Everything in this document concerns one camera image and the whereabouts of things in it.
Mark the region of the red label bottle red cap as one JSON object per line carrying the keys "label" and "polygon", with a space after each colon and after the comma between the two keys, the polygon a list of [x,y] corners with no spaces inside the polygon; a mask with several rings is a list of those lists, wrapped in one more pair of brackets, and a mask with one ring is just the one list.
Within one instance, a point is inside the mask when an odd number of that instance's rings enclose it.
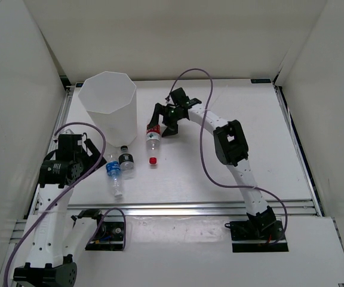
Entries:
{"label": "red label bottle red cap", "polygon": [[153,127],[147,126],[146,130],[146,149],[149,158],[149,164],[155,166],[158,162],[161,144],[160,125]]}

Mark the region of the blue label clear bottle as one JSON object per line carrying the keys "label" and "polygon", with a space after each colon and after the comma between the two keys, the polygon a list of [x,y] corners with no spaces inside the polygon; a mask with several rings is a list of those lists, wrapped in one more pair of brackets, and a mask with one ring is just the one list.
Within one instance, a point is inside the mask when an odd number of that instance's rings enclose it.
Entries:
{"label": "blue label clear bottle", "polygon": [[109,180],[109,190],[116,199],[123,196],[122,173],[118,157],[113,153],[106,154],[106,173]]}

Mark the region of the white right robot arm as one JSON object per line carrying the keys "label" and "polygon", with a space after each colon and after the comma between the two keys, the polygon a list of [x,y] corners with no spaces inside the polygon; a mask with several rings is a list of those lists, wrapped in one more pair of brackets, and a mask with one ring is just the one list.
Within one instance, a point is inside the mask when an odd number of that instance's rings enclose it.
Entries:
{"label": "white right robot arm", "polygon": [[202,104],[197,98],[190,99],[182,88],[172,91],[170,97],[173,103],[155,104],[148,127],[155,127],[162,117],[162,123],[166,127],[162,136],[167,137],[178,134],[178,122],[182,119],[199,124],[199,151],[206,175],[209,173],[204,162],[202,134],[204,130],[208,131],[213,136],[217,159],[234,177],[234,187],[241,190],[250,234],[256,239],[272,237],[277,218],[262,195],[271,193],[257,186],[248,160],[248,144],[241,123],[217,116],[208,110],[207,104]]}

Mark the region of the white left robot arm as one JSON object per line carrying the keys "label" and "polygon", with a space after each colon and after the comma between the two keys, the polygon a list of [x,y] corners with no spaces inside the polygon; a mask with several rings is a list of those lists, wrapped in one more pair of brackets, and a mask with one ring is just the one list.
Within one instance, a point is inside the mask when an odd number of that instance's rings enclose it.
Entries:
{"label": "white left robot arm", "polygon": [[29,254],[16,267],[13,279],[21,286],[73,286],[76,281],[76,259],[88,239],[105,235],[106,224],[99,219],[78,219],[70,235],[65,236],[66,213],[72,192],[62,192],[105,163],[86,134],[68,130],[56,140],[57,149],[42,162],[38,179],[38,216],[33,227]]}

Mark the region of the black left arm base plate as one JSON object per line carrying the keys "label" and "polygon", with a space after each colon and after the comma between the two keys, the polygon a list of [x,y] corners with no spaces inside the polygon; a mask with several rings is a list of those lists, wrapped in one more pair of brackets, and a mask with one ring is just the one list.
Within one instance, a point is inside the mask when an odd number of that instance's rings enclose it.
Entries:
{"label": "black left arm base plate", "polygon": [[124,222],[104,221],[94,239],[85,247],[86,251],[123,251]]}

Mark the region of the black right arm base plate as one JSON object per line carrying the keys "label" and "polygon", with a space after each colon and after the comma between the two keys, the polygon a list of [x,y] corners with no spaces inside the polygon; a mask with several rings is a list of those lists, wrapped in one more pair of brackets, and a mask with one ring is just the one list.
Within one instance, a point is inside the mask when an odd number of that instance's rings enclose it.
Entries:
{"label": "black right arm base plate", "polygon": [[281,220],[259,233],[248,221],[230,221],[224,224],[231,232],[233,253],[288,252],[288,243]]}

